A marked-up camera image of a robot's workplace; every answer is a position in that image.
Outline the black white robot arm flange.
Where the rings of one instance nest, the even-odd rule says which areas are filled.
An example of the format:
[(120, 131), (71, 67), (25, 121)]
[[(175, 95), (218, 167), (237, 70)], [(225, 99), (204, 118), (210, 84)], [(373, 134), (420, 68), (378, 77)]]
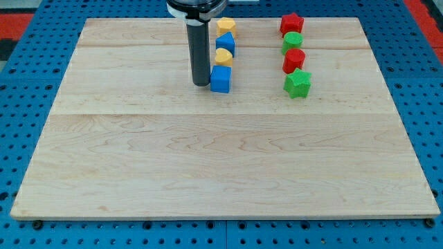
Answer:
[(199, 26), (219, 15), (227, 0), (167, 0), (168, 12), (187, 24)]

